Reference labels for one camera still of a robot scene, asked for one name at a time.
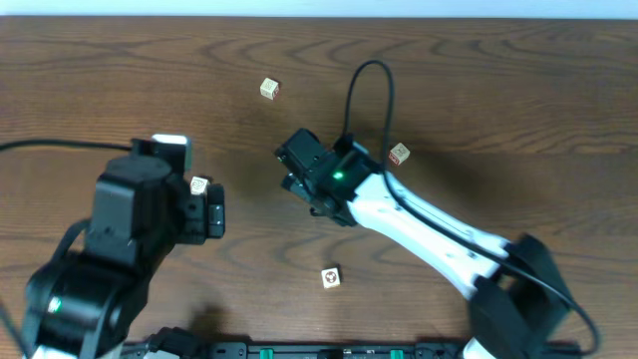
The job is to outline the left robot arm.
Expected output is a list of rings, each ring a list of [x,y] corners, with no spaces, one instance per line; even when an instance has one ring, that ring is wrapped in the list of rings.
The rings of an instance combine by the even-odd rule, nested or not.
[[[28,356],[99,358],[126,340],[163,259],[178,244],[225,233],[224,190],[190,189],[190,141],[134,139],[98,177],[92,214],[70,226],[30,278],[22,338]]]

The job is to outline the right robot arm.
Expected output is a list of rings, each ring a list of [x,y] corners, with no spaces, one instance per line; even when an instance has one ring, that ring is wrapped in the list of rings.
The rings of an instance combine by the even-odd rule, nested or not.
[[[548,340],[575,303],[538,239],[510,242],[450,216],[405,188],[349,135],[326,149],[300,129],[274,154],[288,170],[283,188],[314,215],[389,237],[457,289],[472,331],[461,357],[581,357],[578,346]]]

